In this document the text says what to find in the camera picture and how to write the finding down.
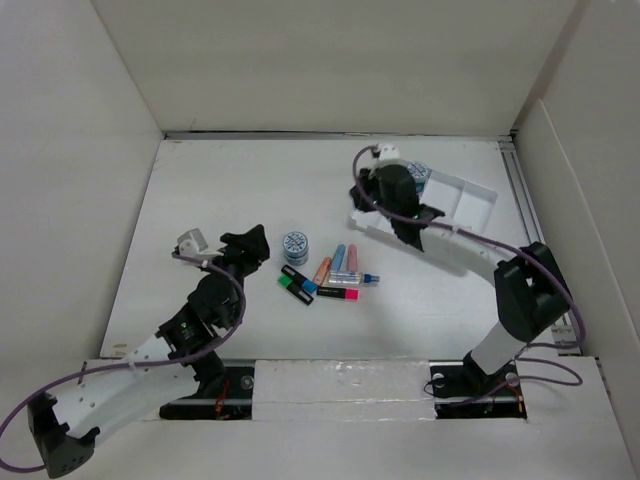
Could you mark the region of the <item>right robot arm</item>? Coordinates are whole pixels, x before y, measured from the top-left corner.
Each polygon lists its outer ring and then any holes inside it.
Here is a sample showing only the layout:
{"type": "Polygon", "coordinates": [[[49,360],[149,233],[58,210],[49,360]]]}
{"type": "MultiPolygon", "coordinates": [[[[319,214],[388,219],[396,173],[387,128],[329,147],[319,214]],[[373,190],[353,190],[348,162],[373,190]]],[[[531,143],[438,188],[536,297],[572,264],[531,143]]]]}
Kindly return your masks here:
{"type": "Polygon", "coordinates": [[[386,220],[393,237],[422,256],[442,248],[454,264],[494,289],[498,319],[451,376],[433,385],[440,398],[484,396],[504,377],[507,364],[576,305],[551,250],[541,242],[516,248],[442,222],[443,211],[418,199],[415,181],[398,161],[352,169],[355,210],[386,220]]]}

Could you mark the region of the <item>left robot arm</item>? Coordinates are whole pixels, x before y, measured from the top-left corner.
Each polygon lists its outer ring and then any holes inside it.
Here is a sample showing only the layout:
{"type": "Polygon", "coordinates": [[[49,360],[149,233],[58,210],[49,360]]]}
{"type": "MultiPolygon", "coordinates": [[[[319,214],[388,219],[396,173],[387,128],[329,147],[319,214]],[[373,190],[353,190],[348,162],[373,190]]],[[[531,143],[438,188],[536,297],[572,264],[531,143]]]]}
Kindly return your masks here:
{"type": "Polygon", "coordinates": [[[83,371],[75,386],[58,394],[44,390],[28,401],[29,429],[49,478],[78,469],[106,439],[151,411],[220,390],[225,366],[216,350],[242,323],[245,278],[270,257],[261,224],[220,240],[216,251],[174,249],[173,258],[204,275],[147,340],[118,363],[83,371]]]}

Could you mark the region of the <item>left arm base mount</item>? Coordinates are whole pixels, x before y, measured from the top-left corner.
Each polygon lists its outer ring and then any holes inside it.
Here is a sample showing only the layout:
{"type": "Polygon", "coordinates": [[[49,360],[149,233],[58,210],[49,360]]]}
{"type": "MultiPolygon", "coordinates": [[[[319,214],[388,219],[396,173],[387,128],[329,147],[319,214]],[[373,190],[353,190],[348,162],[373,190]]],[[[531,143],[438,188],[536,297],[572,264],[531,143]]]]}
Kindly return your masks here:
{"type": "Polygon", "coordinates": [[[224,359],[211,381],[195,394],[182,397],[159,409],[162,420],[240,421],[251,420],[255,365],[253,359],[224,359]]]}

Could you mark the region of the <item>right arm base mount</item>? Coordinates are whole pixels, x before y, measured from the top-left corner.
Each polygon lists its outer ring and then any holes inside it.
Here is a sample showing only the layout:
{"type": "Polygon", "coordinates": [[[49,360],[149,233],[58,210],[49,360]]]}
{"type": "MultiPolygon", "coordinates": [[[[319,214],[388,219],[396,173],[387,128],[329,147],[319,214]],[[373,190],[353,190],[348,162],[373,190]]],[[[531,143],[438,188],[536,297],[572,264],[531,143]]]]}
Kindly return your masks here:
{"type": "Polygon", "coordinates": [[[467,354],[461,361],[430,361],[429,374],[423,393],[433,398],[437,420],[527,417],[513,361],[485,374],[467,354]]]}

